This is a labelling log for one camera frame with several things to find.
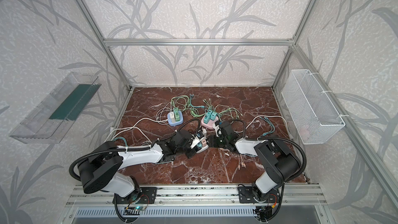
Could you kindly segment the white power strip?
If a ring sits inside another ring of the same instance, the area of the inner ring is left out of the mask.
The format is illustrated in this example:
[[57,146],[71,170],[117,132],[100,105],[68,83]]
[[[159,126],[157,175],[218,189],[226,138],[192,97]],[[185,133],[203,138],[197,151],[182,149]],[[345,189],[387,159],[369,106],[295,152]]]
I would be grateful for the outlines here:
[[196,153],[201,153],[208,148],[209,148],[209,146],[207,144],[206,138],[202,138],[196,145],[196,150],[197,150]]

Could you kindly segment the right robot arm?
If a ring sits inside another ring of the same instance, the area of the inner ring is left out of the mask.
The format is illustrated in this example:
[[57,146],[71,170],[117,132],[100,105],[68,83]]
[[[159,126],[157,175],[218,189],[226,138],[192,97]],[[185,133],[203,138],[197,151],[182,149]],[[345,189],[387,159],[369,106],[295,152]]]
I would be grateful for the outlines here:
[[257,201],[263,201],[272,190],[303,174],[307,157],[297,143],[278,136],[248,139],[234,131],[232,122],[216,121],[213,124],[216,133],[207,141],[213,148],[259,158],[264,173],[252,184],[252,193]]

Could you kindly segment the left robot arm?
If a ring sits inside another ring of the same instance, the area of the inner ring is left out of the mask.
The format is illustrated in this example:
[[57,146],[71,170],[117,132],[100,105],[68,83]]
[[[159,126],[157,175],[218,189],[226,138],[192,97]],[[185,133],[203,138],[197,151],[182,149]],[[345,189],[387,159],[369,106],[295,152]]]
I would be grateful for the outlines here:
[[82,183],[85,194],[105,191],[123,198],[129,197],[140,192],[139,185],[132,176],[125,176],[119,170],[145,163],[169,163],[181,154],[191,158],[208,148],[203,144],[206,136],[205,129],[198,130],[195,134],[179,130],[167,139],[136,147],[118,146],[107,141],[72,162],[69,174]]

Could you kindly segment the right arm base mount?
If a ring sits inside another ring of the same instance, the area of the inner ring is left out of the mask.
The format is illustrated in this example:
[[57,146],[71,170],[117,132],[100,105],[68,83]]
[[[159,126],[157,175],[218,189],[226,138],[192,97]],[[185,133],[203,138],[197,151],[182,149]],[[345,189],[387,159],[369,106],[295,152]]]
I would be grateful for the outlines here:
[[262,193],[257,187],[238,184],[238,197],[240,203],[266,203],[274,205],[279,201],[279,192],[271,189],[268,193]]

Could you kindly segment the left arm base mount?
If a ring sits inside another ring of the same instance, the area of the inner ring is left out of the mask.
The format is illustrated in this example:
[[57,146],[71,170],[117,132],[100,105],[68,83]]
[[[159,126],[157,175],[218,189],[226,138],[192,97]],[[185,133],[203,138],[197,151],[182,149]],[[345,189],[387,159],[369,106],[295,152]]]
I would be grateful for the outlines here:
[[131,194],[126,197],[115,195],[113,204],[154,204],[157,187],[141,187],[140,190],[135,189]]

